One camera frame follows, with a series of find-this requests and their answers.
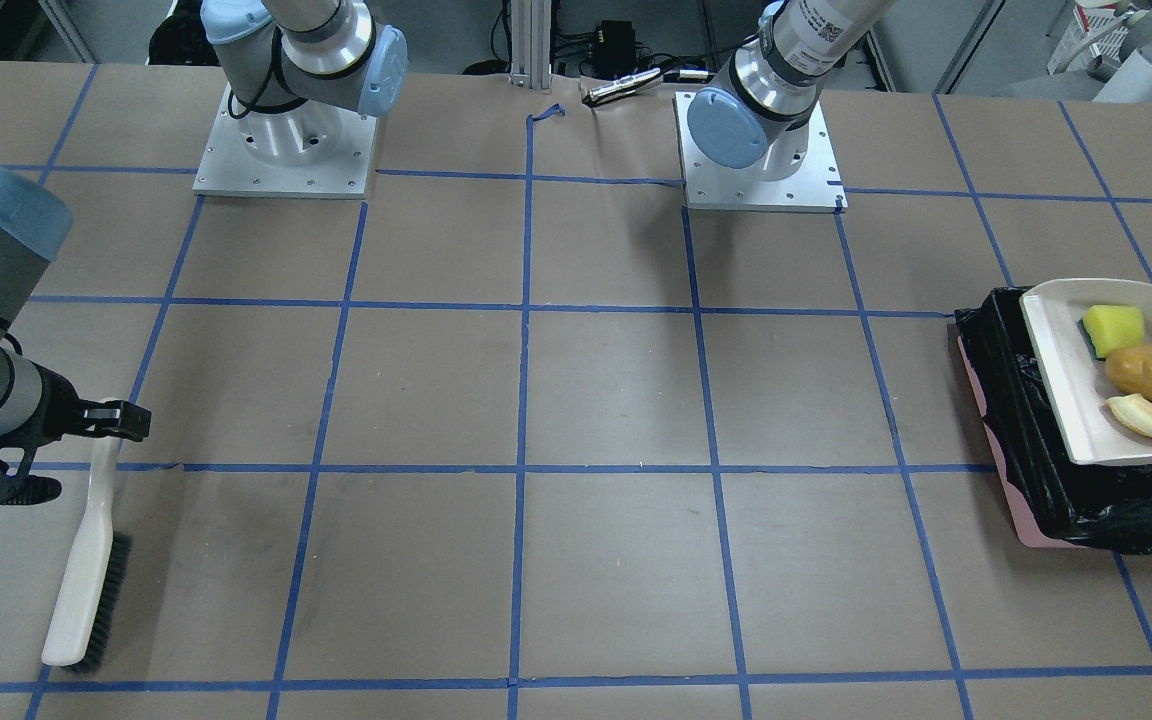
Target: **white plate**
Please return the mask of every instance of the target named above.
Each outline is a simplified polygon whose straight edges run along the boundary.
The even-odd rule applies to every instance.
[[[1020,297],[1038,366],[1069,457],[1079,465],[1146,465],[1152,439],[1124,429],[1105,406],[1123,395],[1084,340],[1078,321],[1092,305],[1136,305],[1152,342],[1152,285],[1106,278],[1044,282]]]

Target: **metal mounting plate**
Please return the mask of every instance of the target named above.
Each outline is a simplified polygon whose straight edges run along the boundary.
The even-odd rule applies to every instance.
[[[340,114],[344,137],[328,159],[297,167],[273,165],[247,150],[236,120],[225,108],[228,93],[226,88],[198,161],[194,179],[196,195],[366,199],[376,156],[376,118],[358,118],[348,109],[333,108]]]
[[[847,210],[842,176],[833,154],[824,111],[817,104],[809,122],[812,141],[803,167],[787,179],[767,181],[749,170],[734,170],[710,160],[691,141],[687,108],[692,92],[675,94],[682,177],[687,182],[687,206],[695,210],[767,210],[780,213],[833,213]]]

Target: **brush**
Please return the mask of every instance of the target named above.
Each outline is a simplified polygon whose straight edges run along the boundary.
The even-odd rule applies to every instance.
[[[93,673],[105,657],[114,602],[132,547],[131,538],[114,532],[111,510],[120,442],[115,437],[92,441],[88,506],[78,532],[74,533],[56,607],[41,647],[44,664],[78,674]]]

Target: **tiled surface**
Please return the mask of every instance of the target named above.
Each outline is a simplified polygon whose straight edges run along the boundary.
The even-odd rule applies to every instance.
[[[1020,546],[947,332],[1152,268],[1152,109],[827,94],[847,213],[730,215],[672,88],[415,76],[364,207],[189,195],[222,86],[0,65],[78,214],[14,332],[156,414],[94,682],[38,666],[86,444],[0,509],[0,717],[1152,717],[1152,558]]]

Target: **yellow sponge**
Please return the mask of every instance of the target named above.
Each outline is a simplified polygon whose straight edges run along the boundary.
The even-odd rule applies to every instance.
[[[1135,305],[1092,305],[1083,314],[1083,331],[1102,361],[1120,347],[1144,342],[1144,313]]]

